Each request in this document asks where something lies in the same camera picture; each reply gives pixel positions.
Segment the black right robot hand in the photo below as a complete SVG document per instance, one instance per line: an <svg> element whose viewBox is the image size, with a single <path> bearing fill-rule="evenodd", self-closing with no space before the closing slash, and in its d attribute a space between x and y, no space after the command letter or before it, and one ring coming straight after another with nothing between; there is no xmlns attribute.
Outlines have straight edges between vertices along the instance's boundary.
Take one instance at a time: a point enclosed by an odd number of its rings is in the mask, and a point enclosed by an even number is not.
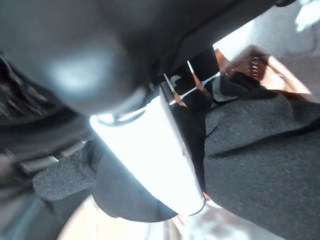
<svg viewBox="0 0 320 240"><path fill-rule="evenodd" d="M3 0L11 64L91 127L134 178L174 212L205 199L161 88L151 82L288 0Z"/></svg>

